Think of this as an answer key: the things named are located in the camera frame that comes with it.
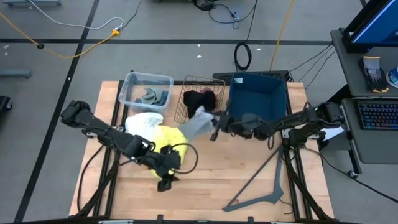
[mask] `wooden table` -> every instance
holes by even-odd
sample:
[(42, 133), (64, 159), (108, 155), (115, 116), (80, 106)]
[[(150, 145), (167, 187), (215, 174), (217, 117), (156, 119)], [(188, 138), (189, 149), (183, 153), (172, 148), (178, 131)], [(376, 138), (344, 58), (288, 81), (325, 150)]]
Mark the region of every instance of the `wooden table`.
[[(95, 116), (110, 123), (113, 113), (115, 96), (118, 89), (116, 81), (102, 83)], [(307, 97), (302, 83), (288, 83), (289, 98), (293, 113), (303, 109)], [(163, 125), (177, 127), (174, 121), (174, 112), (180, 96), (181, 86), (175, 85)], [(224, 101), (228, 99), (229, 87), (224, 93)], [(294, 221), (290, 213), (292, 207), (281, 202), (271, 204), (261, 202), (233, 212), (224, 212), (222, 208), (235, 196), (260, 165), (276, 150), (280, 144), (280, 136), (275, 137), (275, 147), (268, 150), (267, 143), (257, 139), (244, 140), (240, 137), (231, 137), (220, 132), (216, 142), (209, 141), (210, 135), (204, 135), (191, 142), (199, 152), (199, 163), (194, 172), (188, 175), (179, 175), (179, 182), (173, 182), (172, 189), (166, 192), (157, 192), (157, 180), (144, 166), (134, 163), (126, 164), (119, 168), (116, 189), (114, 192), (111, 218), (114, 219), (156, 219), (158, 214), (164, 215), (164, 220), (224, 220), (243, 221), (248, 216), (253, 216), (256, 221)], [(100, 147), (96, 139), (89, 139), (81, 169), (87, 160)], [(318, 150), (316, 141), (308, 140), (307, 147)], [(81, 191), (82, 206), (92, 196), (98, 186), (104, 151), (102, 151), (90, 164), (83, 180)], [(333, 217), (328, 189), (321, 159), (318, 155), (301, 150), (303, 171), (308, 191), (313, 195), (325, 213)], [(192, 167), (195, 155), (187, 152), (182, 170)], [(250, 186), (241, 194), (237, 201), (245, 201), (263, 195), (271, 194), (274, 186), (277, 156), (266, 165)], [(289, 183), (285, 164), (282, 165), (280, 184), (284, 191), (282, 200), (291, 203)], [(75, 196), (70, 209), (70, 214), (76, 214), (76, 185)], [(304, 209), (302, 196), (298, 189), (297, 199), (300, 216), (303, 218)], [(101, 210), (108, 191), (103, 194)]]

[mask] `black keyboard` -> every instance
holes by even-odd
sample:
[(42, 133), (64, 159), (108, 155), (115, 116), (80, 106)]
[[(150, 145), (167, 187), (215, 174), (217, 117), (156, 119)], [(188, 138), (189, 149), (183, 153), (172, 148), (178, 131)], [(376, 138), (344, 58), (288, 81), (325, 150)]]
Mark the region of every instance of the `black keyboard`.
[(398, 130), (398, 101), (358, 100), (361, 129)]
[[(227, 73), (214, 73), (213, 78), (223, 80), (226, 83), (230, 83), (232, 76), (236, 72), (227, 72)], [(291, 77), (289, 75), (288, 70), (281, 71), (260, 71), (260, 72), (239, 72), (239, 73), (248, 73), (248, 74), (256, 74), (256, 75), (266, 75), (274, 78), (280, 78), (283, 81), (289, 82), (291, 81)]]

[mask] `dark blue plastic bin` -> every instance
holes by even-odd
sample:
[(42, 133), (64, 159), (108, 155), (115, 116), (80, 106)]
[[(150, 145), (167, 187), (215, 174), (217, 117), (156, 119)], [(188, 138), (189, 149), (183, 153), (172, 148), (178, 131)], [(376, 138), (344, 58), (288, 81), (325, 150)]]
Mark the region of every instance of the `dark blue plastic bin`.
[(229, 89), (229, 114), (241, 119), (253, 113), (264, 120), (278, 120), (286, 115), (287, 90), (278, 78), (236, 73)]

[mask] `concrete floor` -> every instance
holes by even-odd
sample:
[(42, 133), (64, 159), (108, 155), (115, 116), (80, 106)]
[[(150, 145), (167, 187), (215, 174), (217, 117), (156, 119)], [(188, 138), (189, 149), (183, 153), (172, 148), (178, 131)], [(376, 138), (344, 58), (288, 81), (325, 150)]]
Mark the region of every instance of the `concrete floor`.
[[(254, 1), (230, 0), (223, 3), (242, 17), (250, 11)], [(64, 0), (62, 7), (48, 5), (43, 10), (61, 22), (85, 24), (96, 2)], [(129, 18), (138, 2), (100, 0), (93, 26), (114, 16)], [(259, 1), (250, 40), (265, 40), (265, 44), (250, 45), (253, 61), (249, 70), (269, 69), (275, 48), (273, 44), (279, 35), (289, 2)], [(326, 47), (325, 42), (330, 41), (329, 32), (347, 26), (361, 8), (360, 0), (296, 1), (283, 36), (283, 40), (295, 41), (296, 45), (280, 46), (273, 69), (292, 69), (317, 54)], [(0, 4), (0, 11), (33, 38), (63, 42), (46, 44), (49, 49), (65, 55), (75, 53), (83, 29), (56, 25), (37, 10), (28, 7), (9, 8)], [(222, 9), (212, 13), (217, 19), (230, 19)], [(0, 182), (0, 223), (14, 221), (65, 80), (66, 83), (71, 82), (66, 103), (84, 100), (94, 108), (101, 82), (123, 79), (131, 69), (170, 75), (174, 80), (183, 80), (186, 75), (211, 77), (216, 72), (233, 72), (234, 44), (224, 43), (224, 40), (245, 39), (249, 23), (250, 19), (246, 19), (238, 30), (234, 30), (231, 25), (215, 24), (207, 12), (199, 11), (184, 0), (164, 0), (160, 4), (143, 1), (136, 18), (120, 37), (115, 38), (127, 41), (96, 47), (79, 59), (73, 79), (68, 80), (71, 64), (74, 63), (72, 59), (54, 57), (37, 50), (32, 44), (16, 43), (23, 42), (20, 40), (23, 37), (0, 20), (0, 68), (29, 69), (33, 74), (30, 79), (0, 79), (0, 95), (10, 96), (14, 105), (13, 110), (2, 120), (0, 128), (0, 178), (3, 180)], [(114, 21), (104, 29), (89, 31), (87, 42), (107, 37), (117, 25), (118, 22)], [(137, 44), (128, 40), (154, 40), (156, 44)], [(220, 41), (218, 44), (209, 44), (208, 40)], [(239, 57), (242, 64), (247, 60), (243, 51)], [(299, 80), (312, 63), (294, 71), (295, 80)], [(321, 64), (318, 63), (302, 80), (304, 84), (308, 85)], [(325, 101), (344, 84), (340, 63), (337, 56), (333, 55), (308, 88), (308, 99), (313, 104)], [(24, 221), (67, 217), (85, 143), (86, 139), (79, 131), (57, 124)], [(348, 153), (335, 151), (337, 147), (349, 145), (346, 139), (333, 140), (323, 151), (326, 158), (340, 169), (352, 169)], [(364, 174), (360, 175), (359, 180), (392, 197), (398, 197), (398, 166), (361, 164), (361, 167)], [(336, 218), (358, 223), (395, 223), (398, 219), (397, 204), (354, 183), (328, 166), (324, 169)]]

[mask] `yellow cable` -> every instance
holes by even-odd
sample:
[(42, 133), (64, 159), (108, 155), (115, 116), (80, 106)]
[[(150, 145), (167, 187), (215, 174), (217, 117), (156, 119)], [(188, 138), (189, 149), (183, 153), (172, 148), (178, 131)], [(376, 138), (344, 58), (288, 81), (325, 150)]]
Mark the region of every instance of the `yellow cable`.
[(271, 65), (270, 65), (270, 67), (269, 67), (269, 70), (270, 70), (270, 71), (272, 70), (272, 66), (273, 66), (273, 64), (274, 64), (274, 59), (275, 59), (275, 56), (276, 56), (276, 52), (278, 51), (279, 42), (280, 42), (280, 40), (282, 39), (282, 35), (283, 35), (283, 33), (284, 33), (286, 23), (287, 23), (287, 21), (289, 20), (289, 15), (290, 15), (290, 11), (291, 11), (292, 8), (293, 8), (293, 3), (294, 3), (294, 0), (292, 0), (292, 1), (290, 2), (289, 10), (287, 11), (287, 14), (286, 14), (286, 17), (285, 17), (285, 20), (284, 20), (284, 24), (282, 25), (282, 29), (280, 30), (278, 42), (276, 43), (276, 48), (275, 48), (275, 51), (274, 51), (274, 55), (272, 56)]
[[(20, 30), (18, 27), (16, 27), (16, 26), (15, 26), (3, 13), (0, 12), (0, 16), (1, 16), (12, 28), (14, 28), (16, 31), (18, 31), (20, 34), (22, 34), (24, 37), (26, 37), (26, 39), (30, 40), (33, 44), (35, 44), (35, 45), (37, 45), (37, 46), (40, 45), (38, 42), (36, 42), (36, 41), (33, 40), (32, 38), (30, 38), (30, 37), (29, 37), (28, 35), (26, 35), (22, 30)], [(110, 38), (112, 38), (113, 36), (119, 35), (119, 34), (120, 34), (120, 32), (119, 32), (118, 30), (112, 30), (112, 34), (111, 34), (109, 37), (107, 37), (106, 39), (104, 39), (104, 40), (102, 40), (102, 41), (100, 41), (100, 42), (98, 42), (98, 43), (96, 43), (96, 44), (93, 44), (91, 47), (89, 47), (89, 48), (88, 48), (87, 50), (85, 50), (84, 52), (82, 52), (82, 53), (80, 53), (80, 54), (77, 54), (77, 55), (73, 55), (73, 56), (60, 55), (60, 54), (55, 53), (54, 51), (49, 50), (49, 49), (46, 49), (46, 48), (44, 48), (44, 50), (45, 50), (46, 52), (50, 53), (50, 54), (53, 54), (53, 55), (58, 56), (58, 57), (61, 57), (61, 58), (75, 58), (75, 57), (80, 57), (80, 56), (86, 54), (87, 52), (89, 52), (89, 51), (90, 51), (91, 49), (93, 49), (94, 47), (98, 46), (99, 44), (102, 44), (102, 43), (108, 41), (108, 40), (109, 40)]]
[(98, 42), (98, 43), (96, 43), (96, 44), (93, 44), (91, 47), (89, 47), (87, 50), (85, 50), (84, 52), (82, 52), (82, 53), (80, 53), (80, 54), (77, 54), (77, 55), (74, 55), (74, 56), (65, 56), (65, 55), (60, 55), (60, 54), (57, 54), (57, 53), (55, 53), (55, 52), (53, 52), (52, 50), (49, 50), (49, 49), (44, 49), (46, 52), (48, 52), (48, 53), (51, 53), (51, 54), (53, 54), (53, 55), (55, 55), (55, 56), (58, 56), (58, 57), (61, 57), (61, 58), (75, 58), (75, 57), (80, 57), (80, 56), (82, 56), (82, 55), (84, 55), (84, 54), (86, 54), (87, 52), (89, 52), (91, 49), (93, 49), (95, 46), (98, 46), (99, 44), (102, 44), (102, 43), (104, 43), (104, 42), (106, 42), (106, 41), (108, 41), (110, 38), (112, 38), (114, 35), (113, 34), (111, 34), (109, 37), (107, 37), (106, 39), (104, 39), (104, 40), (102, 40), (102, 41), (100, 41), (100, 42)]

